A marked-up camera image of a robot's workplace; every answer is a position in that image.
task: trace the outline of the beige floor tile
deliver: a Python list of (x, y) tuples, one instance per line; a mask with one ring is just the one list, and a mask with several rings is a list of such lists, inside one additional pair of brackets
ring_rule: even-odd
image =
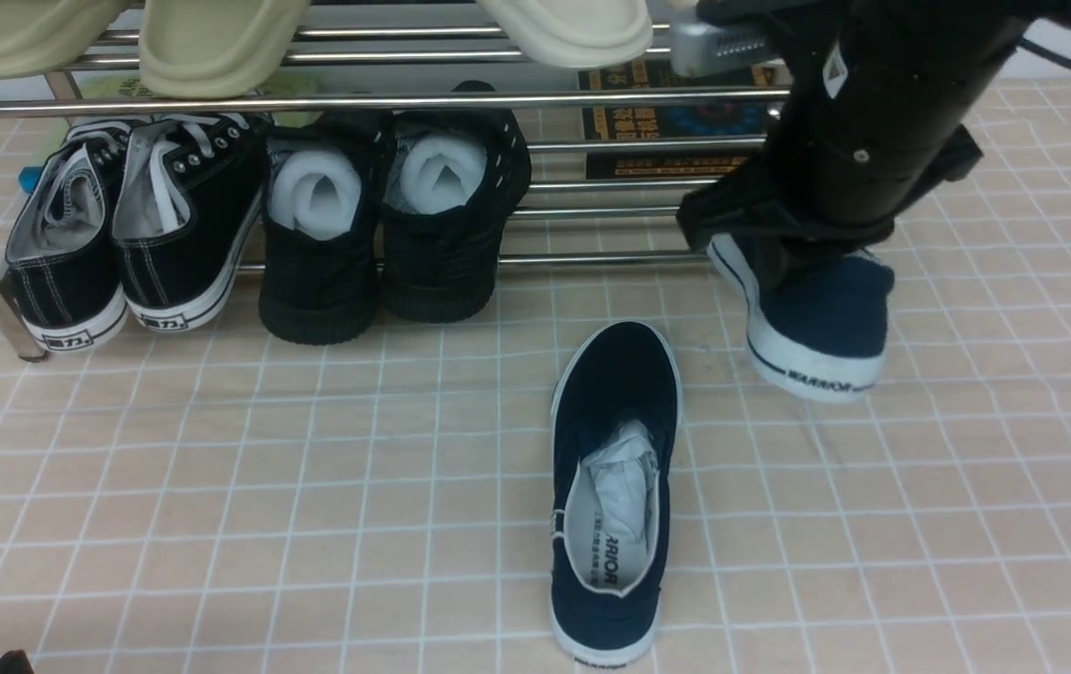
[[(673, 343), (685, 425), (663, 628), (633, 674), (1071, 673), (1071, 80), (1007, 81), (972, 120), (981, 167), (879, 246), (897, 283), (861, 404), (759, 381), (744, 302), (703, 266), (506, 272), (471, 320), (383, 315), (327, 349), (267, 336), (243, 281), (213, 329), (130, 326), (89, 359), (24, 366), (0, 338), (0, 653), (64, 674), (579, 670), (549, 636), (548, 402), (579, 343), (638, 318)], [(0, 252), (47, 128), (0, 120)], [(504, 243), (649, 248), (680, 249), (672, 222), (516, 222)]]

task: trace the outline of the beige slipper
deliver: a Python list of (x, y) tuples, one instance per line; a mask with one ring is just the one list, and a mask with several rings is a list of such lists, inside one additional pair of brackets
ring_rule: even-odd
[(282, 64), (310, 0), (147, 0), (140, 79), (180, 99), (227, 99)]
[(0, 0), (0, 79), (61, 68), (82, 56), (130, 0)]
[(600, 69), (651, 47), (644, 0), (477, 0), (507, 38), (539, 63)]

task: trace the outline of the black rubber sole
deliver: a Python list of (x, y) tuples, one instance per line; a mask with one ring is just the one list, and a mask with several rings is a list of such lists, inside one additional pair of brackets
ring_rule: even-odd
[(496, 283), (481, 283), (455, 289), (432, 289), (394, 285), (382, 280), (382, 306), (404, 320), (416, 323), (457, 323), (470, 319), (484, 310), (494, 296)]
[(257, 302), (261, 324), (278, 340), (307, 346), (342, 344), (361, 336), (374, 323), (377, 297), (365, 298), (356, 308), (312, 311), (275, 302), (261, 294)]

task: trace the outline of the black shoe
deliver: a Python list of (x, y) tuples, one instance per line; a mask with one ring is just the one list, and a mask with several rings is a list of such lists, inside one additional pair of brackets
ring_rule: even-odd
[(531, 184), (527, 143), (509, 110), (402, 113), (394, 130), (382, 303), (408, 320), (470, 318), (494, 295), (502, 227)]
[(553, 633), (584, 664), (654, 640), (680, 405), (673, 350), (642, 323), (594, 333), (554, 393)]
[(103, 344), (123, 329), (111, 222), (129, 136), (147, 120), (80, 123), (45, 162), (3, 258), (24, 323), (51, 351)]
[(323, 115), (270, 139), (261, 323), (299, 344), (368, 329), (380, 287), (374, 231), (394, 156), (389, 113)]
[(270, 173), (268, 115), (167, 115), (132, 134), (112, 239), (132, 311), (155, 332), (214, 318)]

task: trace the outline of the blue object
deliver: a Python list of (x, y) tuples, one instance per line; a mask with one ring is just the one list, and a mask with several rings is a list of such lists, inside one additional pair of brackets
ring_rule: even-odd
[(26, 195), (35, 192), (35, 186), (41, 182), (41, 167), (21, 167), (18, 170), (18, 188), (22, 189)]
[(748, 349), (770, 384), (823, 403), (850, 403), (881, 376), (894, 271), (868, 251), (811, 266), (764, 290), (753, 236), (715, 236), (707, 253), (748, 302)]
[[(668, 466), (680, 403), (673, 350), (651, 326), (633, 321), (594, 333), (554, 393), (553, 627), (557, 643), (584, 664), (613, 669), (651, 648), (668, 556)], [(644, 504), (616, 501), (609, 494), (617, 492), (600, 490), (603, 478), (595, 481), (591, 470), (617, 464), (583, 466), (599, 449), (613, 448), (616, 431), (633, 422), (646, 434), (630, 447), (642, 448), (652, 466), (629, 462), (622, 470), (644, 470)], [(630, 488), (629, 473), (620, 474)], [(621, 543), (605, 528), (603, 499), (625, 508), (624, 523), (643, 522), (638, 541)]]

